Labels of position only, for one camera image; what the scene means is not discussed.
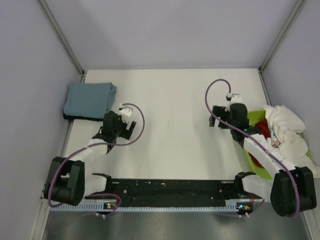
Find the blue t-shirt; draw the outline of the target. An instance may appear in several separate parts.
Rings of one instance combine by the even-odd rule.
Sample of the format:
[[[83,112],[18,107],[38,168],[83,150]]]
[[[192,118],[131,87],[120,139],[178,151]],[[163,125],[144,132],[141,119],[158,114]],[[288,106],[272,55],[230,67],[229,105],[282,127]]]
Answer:
[[[104,118],[115,102],[117,87],[111,82],[72,83],[68,88],[63,114]]]

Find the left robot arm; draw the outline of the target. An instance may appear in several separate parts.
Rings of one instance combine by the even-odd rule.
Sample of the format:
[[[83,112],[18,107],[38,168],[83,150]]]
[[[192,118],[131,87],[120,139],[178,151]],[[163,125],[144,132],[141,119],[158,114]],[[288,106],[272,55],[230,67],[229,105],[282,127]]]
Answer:
[[[84,197],[95,193],[105,199],[113,194],[114,187],[107,182],[109,176],[93,170],[93,164],[118,145],[118,138],[131,138],[136,126],[132,113],[130,107],[122,107],[118,113],[107,112],[102,126],[83,148],[52,160],[43,192],[50,207],[77,206]]]

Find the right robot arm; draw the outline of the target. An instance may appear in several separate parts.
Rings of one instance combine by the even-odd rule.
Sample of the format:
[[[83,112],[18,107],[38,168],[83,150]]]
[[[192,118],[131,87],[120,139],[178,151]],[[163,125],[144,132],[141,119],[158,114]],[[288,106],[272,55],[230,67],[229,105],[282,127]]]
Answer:
[[[213,127],[218,121],[219,128],[230,130],[232,139],[255,157],[270,176],[265,179],[255,173],[243,174],[233,185],[237,197],[245,198],[253,193],[270,202],[281,217],[294,217],[317,206],[312,171],[306,166],[294,165],[273,148],[261,131],[250,125],[243,103],[232,103],[228,107],[215,105],[208,111],[209,125]]]

